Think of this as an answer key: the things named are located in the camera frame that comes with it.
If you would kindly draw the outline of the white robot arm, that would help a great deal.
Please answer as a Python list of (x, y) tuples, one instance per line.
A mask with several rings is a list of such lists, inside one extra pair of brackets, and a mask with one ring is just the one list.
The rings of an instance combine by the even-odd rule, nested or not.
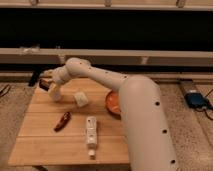
[(118, 92), (132, 171), (181, 171), (160, 87), (152, 79), (96, 68), (80, 58), (70, 58), (52, 71), (52, 83), (58, 87), (77, 77)]

